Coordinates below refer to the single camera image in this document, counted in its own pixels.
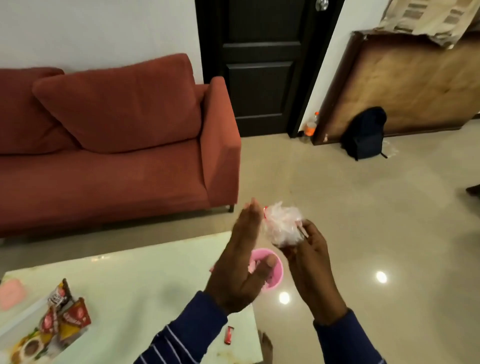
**red sofa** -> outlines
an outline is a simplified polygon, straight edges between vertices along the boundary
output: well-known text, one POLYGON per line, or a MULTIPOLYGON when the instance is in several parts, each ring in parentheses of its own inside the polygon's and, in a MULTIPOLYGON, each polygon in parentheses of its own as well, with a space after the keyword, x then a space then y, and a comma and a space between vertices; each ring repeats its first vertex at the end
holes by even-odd
POLYGON ((225 81, 195 85, 186 55, 0 84, 1 237, 237 203, 225 81))

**plastic bottle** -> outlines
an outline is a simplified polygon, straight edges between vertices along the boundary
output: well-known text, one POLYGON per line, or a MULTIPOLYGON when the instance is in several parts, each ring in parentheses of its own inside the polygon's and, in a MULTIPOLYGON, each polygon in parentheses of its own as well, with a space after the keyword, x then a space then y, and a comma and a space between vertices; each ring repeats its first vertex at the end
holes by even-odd
POLYGON ((315 129, 317 128, 319 121, 319 112, 315 112, 315 119, 314 121, 309 121, 307 125, 305 126, 305 129, 303 130, 303 141, 304 143, 309 142, 311 137, 313 136, 313 133, 315 132, 315 129))

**glossy floor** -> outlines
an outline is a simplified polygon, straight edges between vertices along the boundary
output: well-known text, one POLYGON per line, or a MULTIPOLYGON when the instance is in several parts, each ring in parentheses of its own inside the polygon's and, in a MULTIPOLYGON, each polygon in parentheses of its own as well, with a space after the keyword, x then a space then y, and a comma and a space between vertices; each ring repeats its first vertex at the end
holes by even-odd
MULTIPOLYGON (((388 138, 389 159, 355 162, 338 145, 286 135, 242 141, 240 202, 298 206, 329 243, 347 304, 390 363, 480 358, 480 122, 461 131, 388 138)), ((231 228, 214 211, 123 223, 103 231, 7 239, 4 271, 206 235, 231 228)), ((264 240, 260 246, 267 246, 264 240)), ((312 318, 291 276, 254 303, 274 363, 321 363, 312 318)))

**white wall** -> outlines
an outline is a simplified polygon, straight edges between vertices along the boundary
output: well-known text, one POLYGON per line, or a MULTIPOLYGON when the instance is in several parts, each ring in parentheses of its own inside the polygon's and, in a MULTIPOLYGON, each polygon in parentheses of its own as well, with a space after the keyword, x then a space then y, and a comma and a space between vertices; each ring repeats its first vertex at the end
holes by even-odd
POLYGON ((372 29, 378 26, 390 0, 345 0, 335 30, 330 40, 322 67, 318 72, 310 100, 302 118, 300 130, 304 124, 314 118, 327 94, 342 59, 351 32, 372 29))
POLYGON ((0 67, 66 72, 187 53, 203 83, 194 0, 5 0, 0 67))

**pink cup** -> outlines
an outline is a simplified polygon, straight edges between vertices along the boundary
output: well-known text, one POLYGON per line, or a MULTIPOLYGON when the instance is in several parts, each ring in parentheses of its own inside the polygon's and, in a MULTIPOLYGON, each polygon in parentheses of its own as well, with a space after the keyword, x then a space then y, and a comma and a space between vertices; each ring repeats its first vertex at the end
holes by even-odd
POLYGON ((262 292, 275 288, 282 281, 282 279, 283 279, 282 261, 280 260, 278 255, 275 254, 275 252, 273 252, 270 249, 266 249, 266 248, 254 249, 252 251, 252 255, 250 257, 249 271, 253 272, 255 270, 257 262, 261 261, 263 258, 265 258, 266 256, 271 255, 271 254, 276 256, 276 266, 275 266, 275 268, 273 268, 272 275, 270 276, 270 278, 267 280, 267 282, 263 286, 262 292))

